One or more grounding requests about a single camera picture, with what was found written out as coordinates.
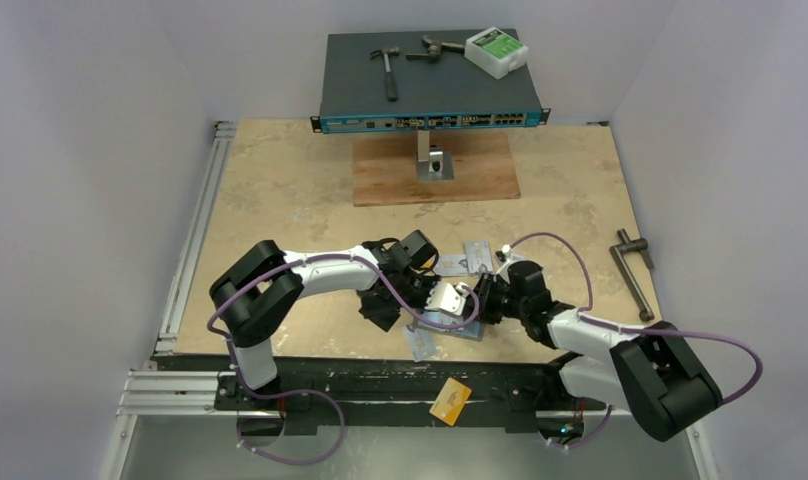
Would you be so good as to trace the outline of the grey card holder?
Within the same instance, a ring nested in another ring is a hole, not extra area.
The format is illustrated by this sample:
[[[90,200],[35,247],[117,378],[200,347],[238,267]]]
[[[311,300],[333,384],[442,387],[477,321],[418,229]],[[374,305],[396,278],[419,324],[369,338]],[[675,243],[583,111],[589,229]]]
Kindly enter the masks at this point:
[[[414,324],[417,328],[472,341],[480,341],[483,338],[484,325],[479,321],[473,321],[461,327],[465,320],[464,317],[456,317],[443,311],[431,310],[425,310],[420,315],[426,318],[428,323],[414,318]]]

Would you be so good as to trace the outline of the black credit card stack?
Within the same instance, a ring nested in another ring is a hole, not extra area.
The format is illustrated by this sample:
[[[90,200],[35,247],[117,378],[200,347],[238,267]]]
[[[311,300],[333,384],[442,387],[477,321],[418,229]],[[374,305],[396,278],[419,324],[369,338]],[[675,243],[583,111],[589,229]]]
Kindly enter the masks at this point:
[[[389,332],[400,317],[401,306],[385,287],[357,291],[360,315],[384,332]]]

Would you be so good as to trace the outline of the single silver credit card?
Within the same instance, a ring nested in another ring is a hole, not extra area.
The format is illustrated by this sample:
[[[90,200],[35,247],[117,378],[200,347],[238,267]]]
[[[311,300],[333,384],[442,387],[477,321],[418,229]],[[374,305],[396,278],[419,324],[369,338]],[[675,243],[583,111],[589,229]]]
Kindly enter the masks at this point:
[[[413,361],[420,363],[430,360],[437,354],[437,348],[430,331],[406,325],[401,328]]]

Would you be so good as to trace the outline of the single orange credit card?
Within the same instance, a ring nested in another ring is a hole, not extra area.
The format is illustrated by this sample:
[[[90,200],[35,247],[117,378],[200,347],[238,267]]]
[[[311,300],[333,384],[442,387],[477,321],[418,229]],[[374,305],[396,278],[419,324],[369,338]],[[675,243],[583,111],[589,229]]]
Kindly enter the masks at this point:
[[[453,427],[464,409],[472,389],[454,378],[448,378],[432,403],[429,413]]]

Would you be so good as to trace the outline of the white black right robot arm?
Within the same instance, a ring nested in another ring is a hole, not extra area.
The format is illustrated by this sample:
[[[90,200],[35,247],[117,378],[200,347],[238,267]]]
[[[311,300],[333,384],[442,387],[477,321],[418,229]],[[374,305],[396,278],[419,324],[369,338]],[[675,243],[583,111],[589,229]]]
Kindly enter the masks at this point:
[[[674,325],[643,328],[588,317],[553,298],[533,261],[482,275],[465,310],[476,310],[484,324],[517,320],[534,342],[573,354],[541,381],[553,406],[594,399],[630,412],[647,435],[663,442],[724,404],[716,381]]]

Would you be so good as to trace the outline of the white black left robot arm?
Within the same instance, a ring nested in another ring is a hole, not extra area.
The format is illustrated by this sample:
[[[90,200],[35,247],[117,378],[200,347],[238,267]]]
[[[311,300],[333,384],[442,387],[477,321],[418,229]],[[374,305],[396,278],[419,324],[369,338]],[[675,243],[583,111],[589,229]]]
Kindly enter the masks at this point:
[[[283,250],[272,240],[258,242],[209,289],[243,377],[240,397],[255,409],[277,399],[271,338],[298,300],[353,291],[360,300],[359,314],[389,331],[405,307],[424,309],[439,281],[432,273],[438,258],[437,248],[420,230],[402,239],[387,237],[314,254]]]

